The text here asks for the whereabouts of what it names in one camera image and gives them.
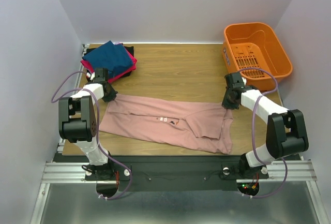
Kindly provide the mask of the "pink printed t-shirt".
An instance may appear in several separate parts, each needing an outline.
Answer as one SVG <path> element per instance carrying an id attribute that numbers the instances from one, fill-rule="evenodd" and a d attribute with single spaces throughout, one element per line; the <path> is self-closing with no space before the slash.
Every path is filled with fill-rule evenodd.
<path id="1" fill-rule="evenodd" d="M 99 130 L 191 150 L 229 154 L 233 146 L 232 121 L 231 110 L 220 103 L 117 95 L 108 103 Z"/>

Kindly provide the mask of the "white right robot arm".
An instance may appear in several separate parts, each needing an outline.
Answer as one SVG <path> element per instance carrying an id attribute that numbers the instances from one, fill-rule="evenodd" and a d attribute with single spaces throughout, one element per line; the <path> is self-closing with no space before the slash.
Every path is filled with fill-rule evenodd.
<path id="1" fill-rule="evenodd" d="M 252 86 L 227 86 L 222 106 L 230 110 L 243 106 L 252 111 L 252 151 L 242 154 L 238 164 L 243 177 L 251 177 L 257 168 L 309 148 L 303 113 L 274 103 Z M 265 144 L 259 147 L 255 144 L 256 116 L 267 124 Z"/>

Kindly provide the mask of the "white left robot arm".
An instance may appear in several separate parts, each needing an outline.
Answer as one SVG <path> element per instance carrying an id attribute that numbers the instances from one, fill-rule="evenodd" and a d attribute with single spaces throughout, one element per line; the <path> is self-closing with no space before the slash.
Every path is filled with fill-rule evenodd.
<path id="1" fill-rule="evenodd" d="M 94 77 L 76 94 L 58 100 L 59 134 L 87 157 L 89 164 L 82 169 L 90 180 L 108 181 L 118 177 L 110 153 L 97 139 L 100 110 L 94 110 L 99 99 L 110 102 L 116 94 L 108 79 Z"/>

